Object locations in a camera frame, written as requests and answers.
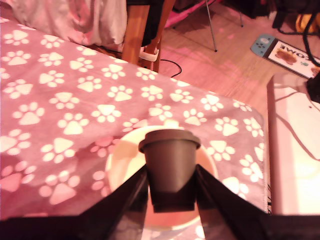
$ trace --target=white paw print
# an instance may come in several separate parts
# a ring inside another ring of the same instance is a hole
[[[143,80],[147,81],[149,79],[155,80],[156,75],[158,73],[155,71],[151,71],[150,69],[144,68],[144,67],[138,67],[138,71],[136,72],[136,76],[139,78],[142,78]]]
[[[250,176],[251,182],[256,183],[259,179],[264,178],[259,165],[254,162],[252,156],[249,154],[246,154],[244,159],[240,159],[240,164],[243,166],[242,173]]]
[[[102,197],[106,197],[110,193],[110,189],[106,185],[106,173],[104,171],[96,171],[92,178],[95,182],[92,184],[91,189],[100,191]]]
[[[116,106],[111,104],[100,104],[97,106],[98,110],[91,113],[92,117],[97,118],[99,123],[104,123],[106,120],[113,123],[116,118],[121,116],[121,112],[116,110]]]
[[[223,109],[224,106],[219,102],[219,97],[207,94],[201,99],[201,103],[204,104],[205,110],[212,110],[217,112],[219,109]]]
[[[246,195],[249,193],[249,188],[246,184],[240,183],[238,178],[235,176],[228,177],[222,180],[222,183],[234,194],[237,194],[239,197],[246,199]]]
[[[60,47],[61,43],[64,43],[65,41],[57,36],[52,35],[44,35],[44,39],[41,40],[40,44],[44,45],[47,49],[52,49]]]
[[[9,66],[16,66],[26,64],[29,58],[31,58],[29,53],[24,53],[24,51],[19,50],[17,52],[7,52],[6,56],[3,56],[1,59],[4,62],[8,62]]]
[[[265,149],[265,144],[263,142],[259,143],[259,146],[254,147],[256,157],[260,162],[264,161],[264,149]]]
[[[8,165],[1,171],[1,189],[9,192],[18,190],[21,184],[28,184],[34,178],[33,172],[37,169],[36,166],[28,166],[26,161],[20,161],[15,166]]]
[[[65,135],[78,135],[84,132],[83,127],[89,124],[89,120],[83,118],[81,113],[73,115],[70,112],[64,114],[64,119],[58,121],[58,127],[63,130]]]
[[[258,135],[260,135],[261,137],[264,136],[264,131],[261,129],[260,124],[253,117],[251,117],[250,119],[246,118],[243,120],[243,122],[246,125],[245,128],[249,132],[251,132],[254,138],[258,137]]]
[[[31,102],[29,105],[23,104],[19,106],[19,111],[15,111],[12,117],[20,119],[20,125],[32,125],[40,122],[40,117],[45,114],[43,107],[38,107],[38,103]]]
[[[233,155],[236,152],[233,147],[227,146],[227,142],[223,140],[210,141],[210,145],[211,146],[207,148],[207,152],[218,162],[222,159],[230,161],[230,155]]]
[[[33,87],[33,84],[26,84],[23,79],[9,82],[7,88],[3,90],[4,93],[10,94],[11,99],[17,99],[21,95],[28,95]]]
[[[138,118],[130,118],[129,121],[125,121],[123,123],[123,126],[125,127],[125,129],[123,129],[122,132],[126,133],[132,131],[133,129],[148,126],[148,121],[146,119],[139,121]]]
[[[80,51],[84,56],[94,56],[97,54],[97,51],[84,46],[77,46],[76,49]]]
[[[170,112],[171,107],[169,105],[162,105],[157,103],[155,107],[149,108],[149,114],[152,117],[159,116],[161,121],[166,120],[167,118],[172,118],[172,113]]]
[[[184,111],[183,116],[186,118],[185,122],[187,124],[192,124],[196,126],[200,126],[201,123],[205,123],[207,119],[204,117],[204,113],[197,110],[195,108],[192,108],[190,111]]]
[[[27,149],[31,146],[31,143],[27,141],[30,137],[30,133],[22,133],[21,129],[11,130],[8,136],[0,136],[0,152],[6,152],[11,156],[18,155],[21,149]]]
[[[51,52],[41,54],[38,62],[43,63],[46,67],[50,67],[52,65],[59,66],[62,59],[64,59],[64,57],[59,53]]]
[[[28,26],[23,25],[23,24],[20,24],[20,23],[18,24],[18,26],[19,26],[21,29],[23,29],[23,30],[35,31],[34,28],[28,27]]]
[[[46,185],[39,188],[39,194],[44,198],[50,197],[49,203],[56,205],[77,194],[74,188],[79,185],[80,177],[76,175],[70,177],[69,172],[64,170],[58,176],[53,174],[47,176],[45,183]]]
[[[0,67],[0,80],[10,78],[10,74],[6,72],[6,69]]]
[[[178,87],[180,87],[180,88],[190,86],[190,84],[187,83],[187,82],[180,81],[180,80],[176,80],[176,79],[174,79],[174,78],[172,78],[172,77],[171,77],[170,79],[171,79],[172,82],[176,83],[176,85],[177,85]]]
[[[48,73],[40,74],[39,83],[47,84],[50,88],[55,88],[58,84],[63,84],[65,82],[65,80],[63,80],[64,76],[65,75],[62,72],[50,70]]]
[[[73,96],[71,92],[58,92],[49,100],[49,103],[55,104],[57,109],[74,109],[75,104],[79,102],[79,98]]]
[[[107,93],[109,98],[114,98],[116,102],[127,101],[132,98],[130,94],[134,91],[131,88],[126,88],[125,86],[121,85],[119,87],[112,86],[110,88],[110,92]]]
[[[233,106],[235,108],[240,108],[244,112],[246,112],[246,111],[252,112],[251,107],[241,101],[233,100]]]
[[[86,73],[88,72],[88,69],[94,68],[91,64],[92,60],[85,59],[84,57],[78,57],[76,60],[70,61],[70,68],[72,70],[79,70],[82,73]]]
[[[141,88],[141,90],[143,91],[143,93],[141,94],[141,96],[143,98],[148,98],[149,101],[154,101],[156,99],[162,99],[162,92],[163,90],[160,87],[151,85],[149,87],[144,86]]]
[[[3,24],[3,23],[6,23],[6,22],[9,22],[9,19],[6,19],[4,17],[0,17],[0,24]]]
[[[94,142],[94,146],[90,149],[91,153],[96,153],[100,158],[107,156],[107,153],[111,154],[115,148],[115,145],[120,139],[114,139],[112,136],[105,136]]]
[[[109,64],[109,67],[104,67],[101,71],[104,73],[106,78],[112,78],[113,80],[117,80],[120,77],[126,76],[126,74],[122,71],[124,68],[122,66],[116,64]]]
[[[87,91],[88,93],[92,93],[95,89],[101,89],[101,79],[95,78],[94,76],[80,77],[78,79],[79,85],[78,89],[82,89]]]
[[[175,102],[182,102],[184,104],[190,103],[190,100],[194,99],[193,96],[190,96],[190,92],[182,91],[181,89],[177,89],[174,93],[170,93],[170,98]]]
[[[116,58],[114,56],[109,56],[116,64],[127,64],[128,62],[119,58]]]
[[[219,132],[222,132],[223,136],[230,136],[237,132],[239,132],[238,121],[236,119],[230,119],[229,117],[225,116],[222,119],[216,119],[216,125],[214,126],[215,129]]]
[[[53,140],[53,144],[46,144],[41,148],[41,152],[45,153],[42,160],[44,162],[50,162],[53,160],[54,163],[61,163],[65,157],[71,158],[75,155],[75,151],[69,149],[74,144],[73,141],[57,137]]]
[[[7,33],[3,36],[5,44],[13,44],[14,46],[18,46],[20,44],[28,44],[29,40],[26,39],[28,37],[28,33],[20,30],[13,30],[12,33]]]

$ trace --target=wooden floor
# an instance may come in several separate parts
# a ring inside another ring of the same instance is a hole
[[[266,85],[276,73],[289,72],[251,52],[260,34],[271,34],[304,50],[301,36],[284,35],[272,29],[267,17],[243,16],[244,27],[236,11],[221,4],[210,6],[211,20],[218,52],[214,52],[206,7],[168,28],[162,42],[162,59],[177,62],[183,72],[175,78],[194,86],[231,97],[253,106],[267,122]],[[284,30],[292,31],[287,25]],[[320,39],[309,37],[312,53],[320,56]],[[159,72],[166,76],[179,69],[162,61]]]

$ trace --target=wooden chair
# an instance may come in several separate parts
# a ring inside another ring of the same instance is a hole
[[[139,61],[139,54],[146,29],[146,23],[149,13],[149,5],[129,5],[128,6],[128,21],[124,37],[122,53],[107,50],[99,46],[90,46],[101,53],[112,55],[116,58],[121,58],[129,63],[140,65],[150,70],[159,71],[160,52],[161,52],[161,38],[165,29],[165,24],[172,11],[176,0],[164,0],[161,18],[158,26],[156,37],[151,43],[144,48],[144,52],[148,54],[155,54],[156,48],[159,50],[156,61],[153,63],[148,60],[141,59]]]

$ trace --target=metal stand leg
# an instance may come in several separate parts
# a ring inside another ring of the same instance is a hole
[[[211,16],[210,16],[210,12],[209,12],[209,6],[208,6],[208,0],[205,0],[205,5],[206,5],[206,9],[208,11],[208,17],[209,17],[209,23],[210,23],[210,29],[211,29],[211,35],[212,35],[212,40],[213,40],[213,46],[214,46],[214,51],[217,52],[218,49],[216,47],[216,41],[215,41],[215,36],[214,36],[214,30],[212,28],[212,23],[211,23]]]
[[[241,23],[241,27],[244,27],[244,22],[242,21],[242,13],[239,11],[240,14],[240,23]]]

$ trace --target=yellow object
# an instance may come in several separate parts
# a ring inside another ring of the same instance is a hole
[[[304,14],[304,15],[300,14],[297,17],[295,21],[295,28],[298,33],[302,33],[305,30],[310,18],[311,18],[311,14]],[[309,33],[317,32],[319,28],[320,28],[320,13],[316,16],[315,20],[311,24]]]

